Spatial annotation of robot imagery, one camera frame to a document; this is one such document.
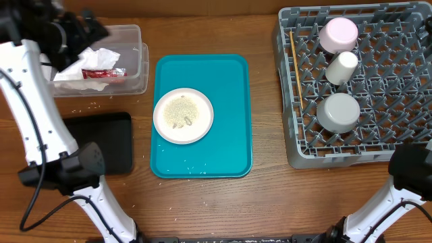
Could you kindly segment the large white plate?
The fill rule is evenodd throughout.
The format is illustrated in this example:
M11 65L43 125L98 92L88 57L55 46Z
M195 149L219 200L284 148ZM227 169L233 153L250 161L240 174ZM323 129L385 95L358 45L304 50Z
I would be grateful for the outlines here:
M177 88L163 95L153 111L157 133L173 144L191 144L209 132L214 120L210 100L192 88Z

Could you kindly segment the small pink bowl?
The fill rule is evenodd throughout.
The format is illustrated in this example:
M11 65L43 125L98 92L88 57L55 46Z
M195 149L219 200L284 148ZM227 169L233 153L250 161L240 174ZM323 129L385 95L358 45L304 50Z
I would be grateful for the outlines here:
M330 20L319 32L323 50L335 54L354 49L358 37L356 24L347 18Z

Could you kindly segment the pale green cup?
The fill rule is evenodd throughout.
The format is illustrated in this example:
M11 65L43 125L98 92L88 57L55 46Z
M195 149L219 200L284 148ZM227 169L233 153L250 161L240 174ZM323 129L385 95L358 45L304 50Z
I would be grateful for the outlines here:
M349 51L340 53L325 71L326 79L334 85L342 85L349 81L358 65L358 58Z

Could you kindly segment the grey bowl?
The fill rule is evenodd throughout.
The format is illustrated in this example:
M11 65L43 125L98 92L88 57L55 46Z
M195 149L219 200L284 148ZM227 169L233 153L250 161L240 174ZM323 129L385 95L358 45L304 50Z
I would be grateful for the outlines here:
M343 134L353 130L360 117L360 106L355 98L336 93L318 104L317 119L326 130Z

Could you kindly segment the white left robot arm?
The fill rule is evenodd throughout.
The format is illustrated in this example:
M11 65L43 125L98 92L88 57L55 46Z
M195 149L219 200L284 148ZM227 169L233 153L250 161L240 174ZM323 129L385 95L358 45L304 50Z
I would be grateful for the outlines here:
M24 143L28 165L19 173L23 185L58 190L67 203L77 203L104 242L144 242L107 185L99 146L78 146L64 124L40 60L46 55L53 68L64 70L108 34L91 11L78 19L50 3L35 7L3 1L1 90Z

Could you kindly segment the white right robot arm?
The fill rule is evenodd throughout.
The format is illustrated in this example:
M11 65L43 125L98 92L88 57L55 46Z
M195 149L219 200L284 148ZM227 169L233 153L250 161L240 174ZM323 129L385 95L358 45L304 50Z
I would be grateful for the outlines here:
M328 82L341 86L351 78L358 65L352 52L357 37L358 28L347 18L332 19L319 31L321 47L336 56L325 70ZM321 126L337 134L352 131L359 117L358 102L345 93L327 97L317 108ZM389 163L389 174L384 186L362 208L329 230L328 242L376 242L409 210L420 209L431 200L431 147L399 148Z

